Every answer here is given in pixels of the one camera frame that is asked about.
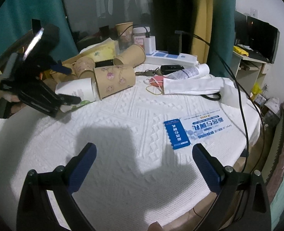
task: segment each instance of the textured white sheet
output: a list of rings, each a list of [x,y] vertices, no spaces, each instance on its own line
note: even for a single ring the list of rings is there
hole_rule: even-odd
[[[143,64],[137,71],[154,68]],[[10,228],[15,230],[27,172],[66,165],[87,142],[97,146],[97,158],[74,198],[97,231],[165,225],[207,196],[192,146],[173,151],[163,122],[221,106],[235,126],[202,144],[223,166],[233,165],[246,146],[240,110],[201,96],[155,96],[146,91],[145,79],[137,77],[134,87],[56,119],[26,107],[0,120],[0,214]],[[258,114],[250,105],[244,113],[255,143]]]

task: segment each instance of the finger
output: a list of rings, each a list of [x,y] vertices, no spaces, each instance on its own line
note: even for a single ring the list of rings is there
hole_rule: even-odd
[[[4,94],[2,97],[9,102],[20,102],[18,96],[16,95]]]
[[[20,109],[24,108],[26,105],[24,103],[17,103],[11,107],[11,114],[17,113]]]
[[[163,231],[163,228],[158,222],[154,222],[149,226],[147,231]]]

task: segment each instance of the black phone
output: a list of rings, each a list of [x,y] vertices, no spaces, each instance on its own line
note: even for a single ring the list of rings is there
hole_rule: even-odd
[[[160,67],[160,71],[163,75],[168,75],[170,73],[173,73],[173,72],[176,72],[176,71],[179,71],[179,70],[183,70],[184,67],[181,66],[181,65],[162,65]]]
[[[106,60],[106,61],[99,61],[95,63],[95,68],[101,68],[101,67],[106,67],[106,66],[113,66],[113,59],[111,60]]]

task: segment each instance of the plastic jar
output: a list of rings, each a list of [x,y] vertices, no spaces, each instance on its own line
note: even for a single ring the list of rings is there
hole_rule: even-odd
[[[135,44],[140,45],[144,49],[143,39],[146,38],[146,29],[144,27],[138,27],[133,29],[133,40]]]

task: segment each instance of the paper cup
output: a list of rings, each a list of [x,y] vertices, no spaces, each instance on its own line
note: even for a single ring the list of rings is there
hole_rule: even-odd
[[[100,99],[135,85],[135,71],[128,65],[95,68]]]
[[[91,79],[80,79],[76,81],[58,83],[55,90],[56,94],[73,95],[81,98],[81,102],[77,105],[62,105],[62,112],[67,112],[71,109],[81,107],[96,101],[93,93]]]
[[[46,79],[43,81],[53,92],[55,92],[56,81],[54,79]]]
[[[53,79],[57,83],[77,80],[77,76],[76,76],[75,69],[74,69],[73,65],[64,64],[63,66],[66,67],[66,68],[70,68],[72,70],[72,73],[70,75],[65,75],[65,74],[62,74],[62,73],[59,73],[59,72],[51,71],[50,74],[53,77]]]
[[[81,77],[82,73],[84,73],[85,71],[93,71],[94,67],[95,67],[95,62],[93,61],[93,59],[86,56],[79,58],[74,66],[75,73],[79,79],[82,79]]]
[[[125,23],[120,23],[120,24],[115,25],[118,36],[120,36],[120,39],[124,42],[130,42],[132,39],[133,27],[128,28],[129,26],[133,26],[133,22],[125,22]]]
[[[136,44],[131,45],[123,53],[113,59],[114,65],[129,65],[136,67],[143,63],[146,59],[144,49]]]
[[[93,71],[90,70],[86,70],[84,72],[81,73],[81,75],[79,76],[79,79],[85,79],[85,78],[91,78],[92,81],[95,80],[95,74]]]

